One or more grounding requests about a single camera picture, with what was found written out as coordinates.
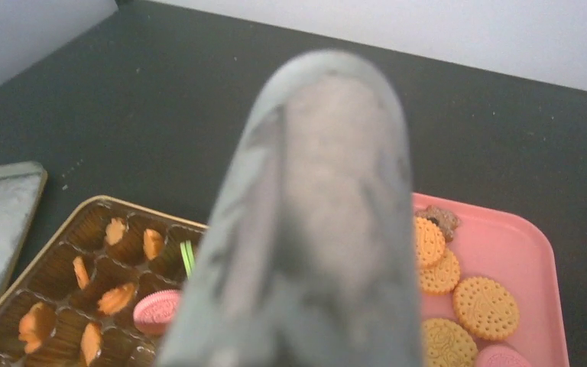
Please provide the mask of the steel tong right blade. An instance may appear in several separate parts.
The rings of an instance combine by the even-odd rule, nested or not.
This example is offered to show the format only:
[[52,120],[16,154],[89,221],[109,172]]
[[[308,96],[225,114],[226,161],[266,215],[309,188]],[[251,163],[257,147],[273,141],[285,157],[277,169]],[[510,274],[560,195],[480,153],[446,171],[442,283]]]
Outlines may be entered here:
[[420,366],[407,124],[338,50],[252,107],[158,366]]

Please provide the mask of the green round macaron cookie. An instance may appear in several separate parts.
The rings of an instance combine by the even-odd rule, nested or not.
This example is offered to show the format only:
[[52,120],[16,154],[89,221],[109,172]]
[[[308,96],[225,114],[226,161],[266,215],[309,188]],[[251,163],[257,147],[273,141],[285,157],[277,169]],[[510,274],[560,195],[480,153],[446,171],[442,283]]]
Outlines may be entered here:
[[190,240],[180,243],[180,253],[183,260],[186,277],[190,278],[193,273],[193,266],[195,263],[193,244]]

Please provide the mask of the orange flower cookie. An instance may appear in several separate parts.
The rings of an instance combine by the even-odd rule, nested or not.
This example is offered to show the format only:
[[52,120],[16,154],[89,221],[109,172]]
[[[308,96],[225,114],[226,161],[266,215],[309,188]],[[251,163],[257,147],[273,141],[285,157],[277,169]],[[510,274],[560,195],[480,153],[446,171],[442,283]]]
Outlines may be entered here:
[[105,243],[113,246],[117,245],[127,232],[127,224],[122,218],[112,218],[105,228]]
[[163,250],[164,237],[154,229],[146,229],[143,235],[143,249],[148,260],[155,259]]

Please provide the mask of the orange swirl cookie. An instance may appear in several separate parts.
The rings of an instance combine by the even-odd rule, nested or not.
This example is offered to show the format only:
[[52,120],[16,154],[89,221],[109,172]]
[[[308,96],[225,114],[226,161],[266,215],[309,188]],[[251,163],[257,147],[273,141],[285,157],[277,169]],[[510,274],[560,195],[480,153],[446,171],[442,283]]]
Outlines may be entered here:
[[134,298],[136,286],[133,283],[122,284],[106,291],[98,300],[98,311],[105,315],[113,315],[125,308]]

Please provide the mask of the gold cookie tin box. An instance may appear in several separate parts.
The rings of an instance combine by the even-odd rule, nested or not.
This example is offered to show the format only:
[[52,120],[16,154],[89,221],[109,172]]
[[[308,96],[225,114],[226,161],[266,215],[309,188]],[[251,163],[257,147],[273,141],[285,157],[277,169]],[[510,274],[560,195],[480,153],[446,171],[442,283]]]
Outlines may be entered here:
[[[126,221],[117,245],[105,243],[112,218]],[[162,252],[148,260],[143,249],[146,229],[164,237]],[[100,325],[102,348],[90,366],[152,366],[159,336],[140,332],[133,322],[135,305],[157,291],[179,289],[186,282],[180,243],[197,245],[206,226],[125,202],[95,196],[80,204],[41,252],[0,299],[0,366],[85,366],[80,342],[88,323]],[[90,275],[81,290],[73,259],[81,255]],[[113,315],[98,311],[98,300],[122,284],[136,286],[134,298]],[[18,339],[21,318],[37,302],[55,310],[54,330],[42,345],[24,352]]]

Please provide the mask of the orange cookie second row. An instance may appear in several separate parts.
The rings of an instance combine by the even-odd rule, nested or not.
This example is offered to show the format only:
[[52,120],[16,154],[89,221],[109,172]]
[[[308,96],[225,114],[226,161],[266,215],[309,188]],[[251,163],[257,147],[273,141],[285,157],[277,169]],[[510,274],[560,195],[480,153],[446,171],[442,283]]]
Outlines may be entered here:
[[78,255],[73,259],[73,270],[79,289],[85,289],[90,283],[90,275],[86,269],[84,259],[81,255]]

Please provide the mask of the orange cookie third row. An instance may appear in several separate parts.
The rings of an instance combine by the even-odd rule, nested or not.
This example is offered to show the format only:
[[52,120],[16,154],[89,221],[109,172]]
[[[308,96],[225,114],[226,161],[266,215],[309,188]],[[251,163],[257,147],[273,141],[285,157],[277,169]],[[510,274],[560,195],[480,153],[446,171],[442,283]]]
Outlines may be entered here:
[[35,303],[21,318],[18,325],[18,339],[25,343],[24,352],[37,350],[54,330],[55,310],[44,302]]

